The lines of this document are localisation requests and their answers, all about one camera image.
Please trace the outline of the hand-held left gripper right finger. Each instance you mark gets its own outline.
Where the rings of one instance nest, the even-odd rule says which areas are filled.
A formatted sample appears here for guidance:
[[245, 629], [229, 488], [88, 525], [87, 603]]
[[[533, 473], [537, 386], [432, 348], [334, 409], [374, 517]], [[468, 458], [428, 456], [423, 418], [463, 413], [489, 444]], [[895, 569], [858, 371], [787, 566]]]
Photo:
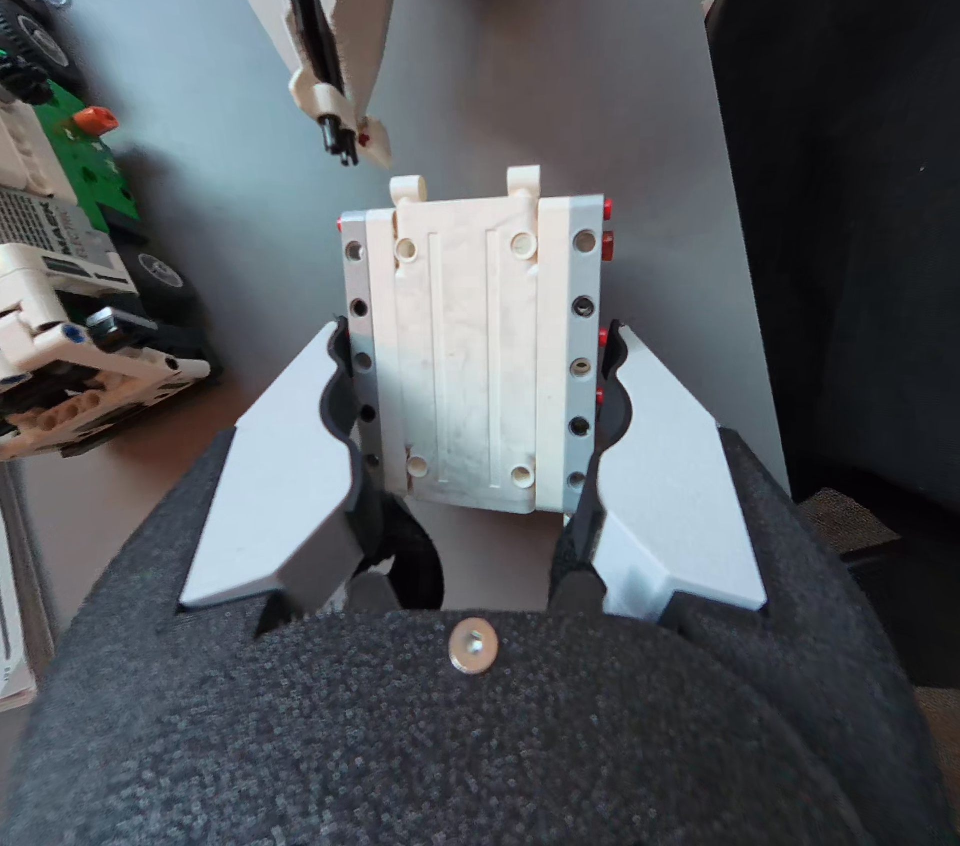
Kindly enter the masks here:
[[767, 593], [722, 429], [612, 321], [599, 444], [551, 565], [549, 607], [657, 623], [678, 593], [757, 612]]

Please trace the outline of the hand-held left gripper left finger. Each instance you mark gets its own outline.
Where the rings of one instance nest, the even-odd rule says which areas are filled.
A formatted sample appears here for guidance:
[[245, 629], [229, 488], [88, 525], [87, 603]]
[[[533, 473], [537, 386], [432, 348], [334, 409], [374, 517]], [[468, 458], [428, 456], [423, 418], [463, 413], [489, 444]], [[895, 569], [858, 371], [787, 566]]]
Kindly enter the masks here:
[[347, 321], [327, 324], [237, 420], [179, 602], [281, 592], [315, 612], [372, 555], [372, 480]]

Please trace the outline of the white grey lego panel assembly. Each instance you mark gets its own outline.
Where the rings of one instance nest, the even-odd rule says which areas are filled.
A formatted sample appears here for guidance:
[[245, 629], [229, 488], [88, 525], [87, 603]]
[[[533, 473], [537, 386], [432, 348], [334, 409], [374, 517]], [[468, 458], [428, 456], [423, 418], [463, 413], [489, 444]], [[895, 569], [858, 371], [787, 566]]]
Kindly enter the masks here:
[[603, 194], [544, 196], [541, 168], [506, 189], [391, 204], [338, 221], [358, 434], [400, 500], [572, 515], [594, 454]]

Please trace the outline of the white green lego truck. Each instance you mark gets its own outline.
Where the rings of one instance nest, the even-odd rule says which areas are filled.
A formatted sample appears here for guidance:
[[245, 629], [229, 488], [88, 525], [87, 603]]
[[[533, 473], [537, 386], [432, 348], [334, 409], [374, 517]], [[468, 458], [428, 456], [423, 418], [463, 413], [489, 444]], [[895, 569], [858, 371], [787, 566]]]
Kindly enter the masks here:
[[72, 457], [222, 367], [44, 0], [1, 0], [1, 460]]

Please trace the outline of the black office chair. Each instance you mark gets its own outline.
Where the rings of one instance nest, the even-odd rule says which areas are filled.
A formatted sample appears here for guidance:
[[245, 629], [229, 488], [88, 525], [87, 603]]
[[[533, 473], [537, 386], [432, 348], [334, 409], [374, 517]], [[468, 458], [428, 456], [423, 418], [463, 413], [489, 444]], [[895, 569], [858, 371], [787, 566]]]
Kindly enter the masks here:
[[958, 688], [959, 0], [715, 0], [706, 22], [790, 486], [900, 535], [860, 572]]

